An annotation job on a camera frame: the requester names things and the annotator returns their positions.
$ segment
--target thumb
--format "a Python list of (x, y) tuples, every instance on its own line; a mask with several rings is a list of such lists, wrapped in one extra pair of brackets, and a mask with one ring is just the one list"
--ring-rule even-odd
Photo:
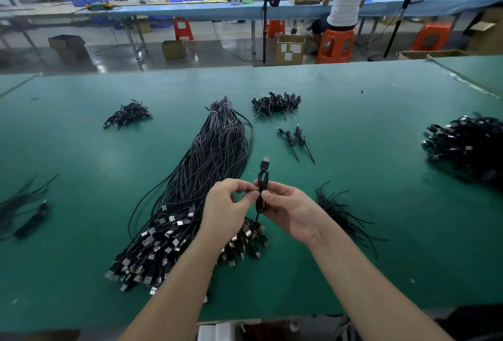
[(291, 197), (284, 197), (284, 196), (276, 195), (271, 192), (268, 192), (267, 190), (264, 190), (262, 192), (262, 199), (267, 204), (270, 204), (270, 205), (276, 206), (276, 207), (282, 207), (285, 210), (291, 209), (291, 206), (292, 206)]
[(248, 211), (250, 206), (255, 203), (255, 201), (260, 197), (260, 193), (258, 191), (249, 192), (236, 203), (236, 205), (242, 209), (245, 213)]

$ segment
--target red plastic stool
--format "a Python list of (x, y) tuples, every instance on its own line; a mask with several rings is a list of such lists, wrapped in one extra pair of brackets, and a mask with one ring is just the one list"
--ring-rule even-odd
[(277, 33), (285, 33), (284, 20), (267, 20), (266, 32), (268, 37), (274, 37)]
[[(185, 23), (185, 27), (181, 28), (178, 26), (179, 23)], [(179, 40), (181, 37), (188, 37), (191, 40), (194, 40), (192, 36), (192, 30), (190, 29), (190, 24), (187, 20), (181, 18), (174, 19), (174, 36)]]
[[(349, 63), (351, 51), (353, 50), (353, 38), (355, 33), (349, 31), (325, 30), (321, 37), (321, 44), (318, 50), (315, 64)], [(349, 48), (343, 52), (344, 43), (349, 40)], [(329, 49), (324, 51), (324, 45), (330, 41)]]
[[(439, 51), (449, 40), (451, 34), (450, 23), (430, 22), (425, 23), (415, 37), (411, 51)], [(433, 45), (423, 45), (424, 40), (430, 35), (438, 35)]]

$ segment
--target hand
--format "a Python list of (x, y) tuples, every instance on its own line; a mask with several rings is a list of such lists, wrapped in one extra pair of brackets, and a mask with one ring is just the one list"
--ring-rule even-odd
[(269, 182), (267, 190), (262, 192), (262, 199), (270, 206), (264, 215), (308, 247), (319, 240), (326, 221), (331, 221), (305, 192), (292, 186)]
[[(234, 203), (233, 192), (247, 194)], [(218, 250), (222, 249), (241, 229), (244, 216), (259, 196), (256, 187), (250, 182), (231, 178), (217, 182), (206, 196), (199, 233), (207, 234), (218, 245)]]

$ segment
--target gray floor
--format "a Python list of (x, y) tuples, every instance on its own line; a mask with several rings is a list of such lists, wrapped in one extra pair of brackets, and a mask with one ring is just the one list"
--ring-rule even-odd
[[(473, 14), (465, 13), (452, 32), (446, 49), (458, 48), (466, 44), (467, 38), (461, 35), (462, 30), (471, 21)], [(314, 49), (314, 44), (308, 37), (307, 31), (303, 28), (309, 26), (309, 22), (298, 24), (298, 35), (307, 37), (307, 45), (303, 64), (313, 64), (315, 57), (309, 52)], [(256, 55), (252, 54), (252, 40), (250, 22), (243, 24), (232, 24), (231, 22), (193, 22), (191, 23), (194, 41), (186, 41), (187, 57), (185, 59), (165, 60), (160, 48), (160, 43), (164, 40), (174, 39), (173, 27), (164, 29), (154, 29), (154, 32), (144, 35), (147, 42), (148, 52), (144, 53), (143, 69), (167, 70), (181, 68), (204, 68), (204, 67), (236, 67), (252, 66), (262, 58), (261, 22), (255, 25), (256, 34)], [(420, 30), (422, 23), (412, 23), (405, 21), (394, 40), (390, 59), (395, 58), (398, 51), (408, 50)], [(372, 21), (366, 21), (360, 38), (361, 44), (366, 44), (369, 40)], [(378, 24), (374, 39), (377, 39), (385, 26)], [(220, 44), (230, 53), (241, 57), (230, 55), (223, 51)], [(368, 55), (382, 54), (387, 46), (388, 40), (393, 31), (393, 26), (389, 26), (382, 36), (373, 42), (370, 50), (365, 50), (365, 45), (354, 45), (351, 61), (366, 61)], [(139, 71), (135, 56), (128, 45), (126, 33), (123, 30), (115, 30), (107, 27), (62, 27), (62, 28), (35, 28), (28, 31), (31, 39), (39, 48), (42, 58), (39, 58), (30, 50), (29, 44), (21, 33), (9, 33), (4, 35), (5, 40), (12, 48), (13, 56), (10, 56), (10, 64), (0, 69), (0, 73), (34, 73), (43, 72), (44, 75), (60, 75), (75, 73), (105, 73), (120, 71)], [(47, 38), (59, 34), (80, 35), (86, 42), (90, 59), (75, 64), (64, 64), (57, 53), (48, 46)], [(276, 56), (277, 36), (267, 39), (266, 58), (273, 62)]]

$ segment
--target black pants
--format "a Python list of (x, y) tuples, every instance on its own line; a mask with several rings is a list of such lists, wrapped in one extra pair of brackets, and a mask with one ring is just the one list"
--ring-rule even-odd
[(325, 30), (332, 30), (332, 31), (349, 31), (352, 30), (353, 28), (356, 27), (354, 26), (332, 26), (326, 21), (327, 17), (319, 18), (318, 20), (315, 20), (311, 24), (311, 30), (313, 33), (321, 35), (322, 33), (325, 32)]

